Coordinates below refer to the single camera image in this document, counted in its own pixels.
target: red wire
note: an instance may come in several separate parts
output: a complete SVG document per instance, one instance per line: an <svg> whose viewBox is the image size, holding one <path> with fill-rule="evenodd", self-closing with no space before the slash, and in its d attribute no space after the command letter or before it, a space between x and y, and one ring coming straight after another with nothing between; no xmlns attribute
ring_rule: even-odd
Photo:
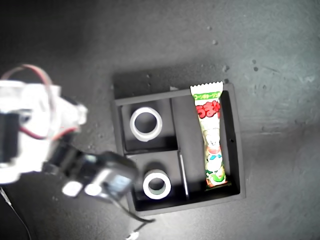
<svg viewBox="0 0 320 240"><path fill-rule="evenodd" d="M20 131L23 132L24 134L27 134L29 137L31 137L33 139L44 140L47 138L47 136L37 135L23 126L20 126Z"/></svg>
<svg viewBox="0 0 320 240"><path fill-rule="evenodd" d="M49 103L49 107L50 107L50 111L51 111L50 118L51 118L51 121L52 121L52 118L53 118L52 115L55 114L55 111L56 111L55 103L53 102L53 95L52 95L52 92L51 92L51 89L50 89L50 86L52 85L52 81L51 81L50 77L48 76L48 74L43 69L41 69L40 67L31 65L31 64L22 64L21 66L15 67L12 70L10 70L10 71L6 72L5 74L3 74L1 79L8 79L12 74L14 74L16 72L19 72L21 70L24 70L24 69L33 70L35 72L35 74L37 74L40 77L42 83L44 84L44 87L46 88L47 94L48 94L48 103ZM47 139L48 136L49 136L49 132L50 132L50 130L48 130L47 136L40 136L40 135L37 135L34 132L26 129L23 126L20 127L20 131L25 133L29 137L37 139L37 140Z"/></svg>
<svg viewBox="0 0 320 240"><path fill-rule="evenodd" d="M72 132L75 132L78 128L77 127L70 127L62 132L60 132L59 134L55 135L52 140L53 141L56 141L58 140L59 138L63 137L64 135L67 135L69 133L72 133Z"/></svg>

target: black tray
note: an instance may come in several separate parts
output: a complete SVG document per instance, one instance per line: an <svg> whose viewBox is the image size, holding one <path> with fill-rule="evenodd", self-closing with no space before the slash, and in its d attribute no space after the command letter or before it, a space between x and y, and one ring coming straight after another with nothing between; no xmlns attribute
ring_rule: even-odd
<svg viewBox="0 0 320 240"><path fill-rule="evenodd" d="M220 104L220 145L231 185L206 191L204 141L189 89L114 101L112 115L117 151L134 160L140 170L137 182L127 195L131 212L154 215L246 197L238 110L231 83L223 86ZM141 107L155 109L163 121L160 135L148 142L138 141L129 128L132 113ZM148 198L142 190L144 175L151 169L165 171L171 181L170 194L161 200Z"/></svg>

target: roll of tape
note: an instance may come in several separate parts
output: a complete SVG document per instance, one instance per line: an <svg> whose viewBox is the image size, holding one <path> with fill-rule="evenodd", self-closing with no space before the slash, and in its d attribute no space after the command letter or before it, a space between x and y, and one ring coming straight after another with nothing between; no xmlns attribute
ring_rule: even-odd
<svg viewBox="0 0 320 240"><path fill-rule="evenodd" d="M140 114L149 113L152 114L156 119L155 128L151 132L141 132L136 127L136 119ZM130 119L130 129L133 135L141 142L148 142L152 139L155 139L162 130L162 118L160 114L151 107L141 107L137 109L131 116Z"/></svg>
<svg viewBox="0 0 320 240"><path fill-rule="evenodd" d="M153 179L161 179L164 184L163 187L160 189L152 189L149 184ZM171 191L171 182L168 178L167 174L159 169L148 171L145 175L144 181L143 181L143 191L145 195L147 195L151 199L159 200L163 199Z"/></svg>

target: cable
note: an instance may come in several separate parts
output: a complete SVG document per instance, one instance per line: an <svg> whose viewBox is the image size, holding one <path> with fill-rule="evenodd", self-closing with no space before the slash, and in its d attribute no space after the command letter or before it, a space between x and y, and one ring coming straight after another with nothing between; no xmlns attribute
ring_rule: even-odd
<svg viewBox="0 0 320 240"><path fill-rule="evenodd" d="M134 213L130 212L128 209L126 209L117 199L115 199L115 197L107 190L105 189L106 192L109 195L109 199L111 200L111 202L119 209L121 209L126 215L128 215L129 217L141 222L142 224L140 226L138 226L135 230L133 230L131 232L131 234L125 239L125 240L136 240L139 237L139 231L147 224L150 223L154 223L156 220L153 219L145 219L145 218L141 218L137 215L135 215Z"/></svg>
<svg viewBox="0 0 320 240"><path fill-rule="evenodd" d="M126 209L123 205L121 205L121 203L117 199L115 199L114 196L112 196L111 194L109 194L109 199L117 208L121 209L126 215L128 215L129 217L131 217L141 223L144 223L145 225L156 221L155 219L144 219L144 218L141 218L141 217L135 215L134 213L132 213L128 209Z"/></svg>
<svg viewBox="0 0 320 240"><path fill-rule="evenodd" d="M23 126L20 127L20 131L25 133L26 135L28 135L31 138L34 138L37 140L45 140L45 139L51 138L54 135L53 127L55 126L55 123L57 120L56 102L54 101L54 96L51 91L52 80L49 77L49 75L40 67L37 67L35 65L31 65L31 64L22 64L21 66L17 66L15 68L5 72L2 75L2 77L0 78L0 80L8 80L11 77L11 75L13 75L17 72L20 72L22 70L25 70L25 69L31 69L33 72L35 72L35 74L37 74L40 77L40 79L45 87L47 97L48 97L48 105L50 108L50 125L49 125L48 132L47 132L46 136L40 136L38 134L35 134Z"/></svg>
<svg viewBox="0 0 320 240"><path fill-rule="evenodd" d="M2 187L0 187L0 194L1 194L2 197L4 198L5 202L11 207L11 209L13 210L13 212L15 213L15 215L18 217L18 219L20 220L20 222L23 224L23 226L24 226L24 228L25 228L25 230L26 230L26 232L27 232L27 234L28 234L29 240L32 240L31 234L30 234L30 231L29 231L27 225L26 225L25 222L21 219L21 217L19 216L19 214L16 212L16 210L15 210L14 207L12 206L12 203L11 203L10 199L8 198L5 190L4 190Z"/></svg>
<svg viewBox="0 0 320 240"><path fill-rule="evenodd" d="M75 131L77 131L77 130L78 130L77 127L67 128L66 130L64 130L64 131L60 132L59 134L55 135L55 136L52 138L52 140L53 140L53 141L56 141L56 140L58 140L59 138L63 137L64 135L70 134L70 133L75 132Z"/></svg>

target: snack package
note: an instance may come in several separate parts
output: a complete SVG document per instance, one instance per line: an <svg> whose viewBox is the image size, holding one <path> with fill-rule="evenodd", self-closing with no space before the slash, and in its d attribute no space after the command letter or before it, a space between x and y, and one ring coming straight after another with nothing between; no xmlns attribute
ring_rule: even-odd
<svg viewBox="0 0 320 240"><path fill-rule="evenodd" d="M223 82L191 86L204 140L207 189L225 184L226 173L220 147L220 96Z"/></svg>

